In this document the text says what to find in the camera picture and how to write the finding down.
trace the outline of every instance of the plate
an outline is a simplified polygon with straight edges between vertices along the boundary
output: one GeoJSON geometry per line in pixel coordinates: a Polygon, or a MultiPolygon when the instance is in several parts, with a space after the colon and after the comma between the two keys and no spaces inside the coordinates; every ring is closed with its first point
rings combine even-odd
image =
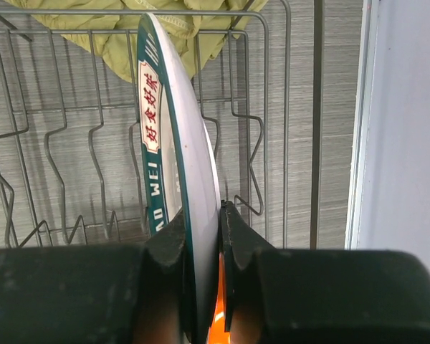
{"type": "Polygon", "coordinates": [[[190,80],[158,19],[138,28],[138,98],[151,233],[181,208],[188,251],[192,339],[205,343],[218,279],[221,207],[215,159],[190,80]]]}

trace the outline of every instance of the bent wire divider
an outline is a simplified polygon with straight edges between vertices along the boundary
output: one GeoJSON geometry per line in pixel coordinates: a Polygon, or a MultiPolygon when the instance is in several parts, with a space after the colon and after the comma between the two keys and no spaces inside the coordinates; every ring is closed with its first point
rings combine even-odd
{"type": "MultiPolygon", "coordinates": [[[[280,0],[282,5],[285,8],[285,17],[286,17],[286,26],[285,26],[285,84],[284,84],[284,178],[283,178],[283,188],[284,188],[284,196],[283,196],[283,246],[287,246],[287,204],[288,204],[288,128],[289,128],[289,98],[290,98],[290,39],[291,39],[291,10],[290,4],[287,0],[280,0]]],[[[6,37],[6,43],[11,55],[12,60],[12,74],[16,78],[18,92],[19,92],[19,101],[21,103],[21,110],[15,110],[13,108],[11,102],[11,94],[9,89],[9,81],[7,80],[4,63],[1,56],[0,50],[0,78],[1,83],[5,95],[6,108],[9,113],[9,119],[11,123],[12,131],[10,133],[0,134],[0,139],[14,137],[16,143],[16,149],[19,157],[19,164],[21,166],[21,174],[24,180],[24,187],[27,194],[27,201],[29,204],[29,210],[32,217],[32,223],[34,228],[30,231],[30,233],[21,241],[18,242],[16,229],[13,222],[13,209],[14,209],[14,197],[15,190],[9,184],[9,182],[4,178],[3,174],[0,170],[0,197],[1,202],[4,208],[4,213],[6,216],[6,227],[4,232],[4,243],[6,247],[22,247],[29,242],[29,240],[35,236],[37,240],[37,245],[42,246],[42,234],[45,233],[48,237],[49,244],[53,245],[52,233],[56,231],[62,232],[62,238],[65,244],[71,244],[75,234],[80,230],[82,232],[82,237],[84,239],[84,243],[88,244],[86,231],[90,227],[101,225],[105,238],[112,238],[112,230],[115,230],[115,238],[120,241],[120,225],[124,221],[131,221],[132,219],[124,219],[119,220],[116,212],[110,211],[110,218],[108,218],[108,210],[107,210],[107,200],[105,195],[105,181],[102,174],[102,169],[98,162],[96,152],[95,152],[95,144],[94,137],[95,133],[98,130],[101,130],[104,125],[103,119],[103,111],[104,110],[112,110],[112,109],[126,109],[133,108],[135,110],[135,122],[132,123],[128,128],[128,142],[129,142],[129,150],[133,161],[133,167],[135,171],[135,179],[137,183],[137,193],[138,193],[138,202],[139,202],[139,214],[140,220],[146,221],[145,209],[142,202],[142,185],[139,171],[139,162],[137,162],[137,155],[135,154],[134,147],[134,128],[138,127],[140,122],[140,114],[138,109],[138,96],[137,96],[137,85],[135,83],[135,75],[134,75],[134,64],[133,61],[133,53],[131,49],[131,39],[130,35],[134,34],[134,31],[131,29],[17,29],[14,27],[9,21],[4,19],[3,16],[7,14],[21,14],[21,15],[31,15],[31,14],[71,14],[71,15],[83,15],[83,14],[99,14],[99,15],[108,15],[108,14],[119,14],[122,15],[138,15],[146,12],[152,12],[156,15],[165,15],[165,14],[173,14],[173,15],[200,15],[200,16],[232,16],[236,19],[232,22],[231,28],[226,30],[215,30],[215,29],[202,29],[195,37],[195,47],[196,47],[196,68],[197,68],[197,80],[199,81],[199,89],[197,94],[199,95],[198,102],[201,108],[201,115],[205,120],[210,121],[216,127],[216,140],[214,146],[214,155],[215,158],[220,149],[220,132],[221,132],[221,123],[219,120],[215,118],[210,118],[204,115],[204,103],[223,103],[230,102],[231,103],[231,115],[236,118],[243,118],[247,122],[247,197],[243,198],[239,194],[234,196],[234,202],[238,206],[245,206],[248,210],[248,223],[252,222],[252,214],[260,216],[264,214],[264,236],[265,239],[269,239],[269,217],[268,217],[268,206],[269,206],[269,187],[268,187],[268,96],[269,96],[269,29],[267,20],[261,13],[247,11],[247,9],[253,3],[250,0],[245,6],[243,11],[166,11],[166,10],[43,10],[43,9],[0,9],[0,18],[5,25],[9,27],[9,29],[0,29],[0,36],[4,35],[6,37]],[[256,18],[261,23],[264,30],[264,89],[263,89],[263,112],[264,117],[261,119],[260,117],[250,115],[249,112],[249,35],[244,30],[236,29],[236,25],[239,20],[243,16],[250,16],[256,18]],[[19,79],[19,70],[16,63],[16,55],[14,53],[13,44],[11,42],[11,35],[19,35],[23,38],[28,38],[27,40],[32,41],[29,35],[47,35],[49,39],[49,47],[52,55],[52,64],[54,69],[54,79],[56,80],[57,85],[57,94],[59,97],[59,107],[46,107],[41,109],[27,109],[24,99],[24,92],[22,89],[22,81],[19,79]],[[92,70],[94,72],[94,82],[95,82],[95,94],[97,105],[95,106],[75,106],[75,107],[67,107],[65,106],[64,96],[62,93],[62,83],[60,81],[60,70],[57,66],[57,58],[56,52],[54,48],[53,35],[54,34],[86,34],[89,37],[90,50],[91,50],[91,63],[92,70]],[[129,58],[129,67],[132,78],[132,92],[134,103],[119,103],[119,104],[102,104],[101,96],[100,96],[100,85],[98,79],[98,71],[95,63],[95,43],[93,36],[95,34],[125,34],[127,44],[128,44],[128,58],[129,58]],[[218,98],[208,98],[204,99],[204,94],[202,90],[202,85],[204,79],[202,77],[201,70],[201,55],[200,55],[200,47],[199,47],[199,35],[200,34],[224,34],[227,37],[227,49],[229,53],[229,86],[230,86],[230,97],[218,97],[218,98]],[[234,35],[242,36],[244,40],[244,73],[246,75],[245,79],[245,96],[244,97],[236,97],[234,95],[234,76],[233,76],[233,58],[232,58],[232,37],[234,35]],[[235,109],[235,102],[243,102],[245,104],[246,113],[238,113],[235,109]],[[50,149],[50,138],[53,135],[61,133],[65,129],[67,129],[67,113],[71,111],[87,111],[87,110],[96,110],[98,111],[99,123],[94,127],[90,128],[87,133],[88,137],[88,146],[90,150],[90,156],[92,163],[94,164],[95,170],[97,172],[97,176],[100,184],[100,194],[101,194],[101,203],[102,203],[102,223],[101,224],[86,224],[83,218],[83,215],[80,214],[73,226],[68,226],[66,222],[66,206],[65,206],[65,183],[59,172],[59,169],[54,162],[52,157],[52,152],[50,149]],[[60,215],[61,215],[61,227],[58,229],[50,229],[46,220],[38,221],[34,199],[32,196],[32,189],[29,183],[29,175],[27,173],[27,167],[24,159],[24,154],[22,151],[22,145],[20,142],[20,135],[25,134],[29,131],[29,114],[41,114],[41,113],[60,113],[62,116],[62,127],[48,131],[44,135],[44,152],[45,156],[52,168],[53,173],[55,174],[58,182],[59,182],[59,197],[60,197],[60,215]],[[18,129],[16,124],[17,115],[22,115],[24,121],[26,123],[25,127],[22,129],[18,129]],[[251,148],[251,130],[250,130],[250,121],[254,120],[258,123],[259,126],[259,136],[255,141],[254,148],[251,148]],[[260,190],[259,183],[255,174],[253,162],[255,156],[259,150],[261,143],[263,142],[263,177],[264,177],[264,195],[262,194],[262,190],[260,190]],[[257,200],[259,202],[259,208],[254,208],[252,206],[252,183],[254,185],[254,192],[257,195],[257,200]]],[[[142,230],[146,232],[145,221],[140,221],[142,230]]]]}

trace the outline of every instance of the crumpled fabric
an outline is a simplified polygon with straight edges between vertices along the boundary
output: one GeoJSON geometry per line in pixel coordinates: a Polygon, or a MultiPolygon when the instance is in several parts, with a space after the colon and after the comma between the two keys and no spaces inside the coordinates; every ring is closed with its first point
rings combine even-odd
{"type": "MultiPolygon", "coordinates": [[[[5,0],[23,9],[170,9],[242,10],[248,0],[5,0]]],[[[251,11],[260,11],[267,0],[256,0],[251,11]]],[[[130,29],[136,32],[140,16],[126,15],[34,15],[50,29],[130,29]]],[[[189,77],[197,73],[194,37],[201,29],[228,29],[230,16],[158,16],[173,42],[189,77]]],[[[243,17],[236,29],[245,29],[250,17],[243,17]]],[[[90,52],[87,34],[65,34],[64,38],[90,52]]],[[[121,79],[131,82],[129,52],[125,34],[94,34],[95,54],[121,79]]],[[[214,59],[226,40],[223,34],[200,34],[201,67],[214,59]]],[[[133,58],[137,55],[137,34],[130,35],[133,58]]]]}

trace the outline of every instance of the orange object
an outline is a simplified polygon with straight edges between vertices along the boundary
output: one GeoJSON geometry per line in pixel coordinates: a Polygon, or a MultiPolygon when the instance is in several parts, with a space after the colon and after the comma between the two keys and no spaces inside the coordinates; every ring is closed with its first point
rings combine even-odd
{"type": "Polygon", "coordinates": [[[224,265],[223,256],[219,258],[218,294],[216,296],[215,314],[209,329],[208,344],[230,344],[229,332],[224,332],[224,265]]]}

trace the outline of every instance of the gray wood surface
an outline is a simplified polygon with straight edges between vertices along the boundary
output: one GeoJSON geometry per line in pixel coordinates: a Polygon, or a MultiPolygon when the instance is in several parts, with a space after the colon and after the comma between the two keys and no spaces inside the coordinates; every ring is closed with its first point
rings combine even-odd
{"type": "MultiPolygon", "coordinates": [[[[290,247],[308,247],[310,225],[310,161],[312,135],[312,35],[313,5],[309,0],[291,1],[292,7],[292,59],[290,79],[290,154],[289,154],[289,228],[290,247]]],[[[362,0],[326,1],[326,43],[324,74],[322,207],[320,212],[320,247],[343,247],[347,212],[350,154],[355,109],[358,49],[360,42],[362,0]]],[[[281,3],[270,0],[262,12],[269,24],[269,239],[282,246],[282,167],[283,167],[283,83],[285,47],[285,15],[281,3]]],[[[19,28],[36,28],[32,18],[12,17],[19,28]]],[[[250,114],[264,117],[263,72],[264,34],[253,20],[249,33],[250,114]]],[[[22,38],[12,37],[19,76],[27,109],[60,108],[49,41],[35,36],[31,44],[22,38]]],[[[90,55],[79,47],[54,37],[57,51],[64,103],[66,107],[96,105],[95,84],[90,55]]],[[[6,40],[0,39],[2,57],[8,72],[13,104],[19,109],[18,83],[13,76],[11,57],[6,40]]],[[[233,44],[233,73],[236,95],[245,95],[244,44],[233,44]]],[[[98,59],[97,70],[103,104],[132,102],[130,84],[120,80],[98,59]]],[[[202,72],[204,99],[229,96],[229,51],[226,46],[221,55],[210,61],[202,72]]],[[[245,106],[236,109],[244,113],[245,106]]],[[[245,196],[246,143],[245,123],[231,114],[230,104],[205,103],[206,116],[221,123],[221,149],[216,164],[219,171],[221,196],[234,199],[235,194],[245,196]]],[[[139,217],[138,192],[135,174],[128,149],[128,126],[134,123],[131,110],[104,111],[105,127],[95,134],[95,150],[102,168],[107,194],[108,211],[116,210],[119,219],[139,217]]],[[[87,146],[87,132],[99,123],[97,111],[67,113],[68,129],[56,134],[50,141],[51,152],[65,182],[67,193],[67,225],[73,226],[79,214],[86,224],[102,221],[100,182],[87,146]]],[[[22,116],[17,116],[23,128],[22,116]]],[[[62,125],[60,113],[43,113],[29,116],[29,132],[21,136],[30,184],[36,204],[38,220],[46,219],[50,228],[61,227],[59,184],[44,154],[43,138],[48,130],[62,125]]],[[[214,143],[215,130],[207,123],[214,143]]],[[[258,125],[252,121],[252,148],[259,135],[258,125]]],[[[0,133],[10,131],[8,112],[0,80],[0,133]]],[[[254,162],[264,197],[263,145],[254,162]]],[[[33,228],[17,160],[14,139],[0,140],[0,167],[3,175],[14,187],[14,225],[18,237],[23,239],[33,228]]],[[[256,194],[253,205],[258,207],[256,194]]],[[[264,217],[253,216],[252,226],[264,234],[264,217]]],[[[3,246],[5,216],[0,203],[0,247],[3,246]]],[[[121,224],[122,238],[141,240],[137,221],[121,224]]],[[[102,242],[100,226],[88,229],[90,242],[102,242]]],[[[54,234],[54,243],[62,244],[60,234],[54,234]]]]}

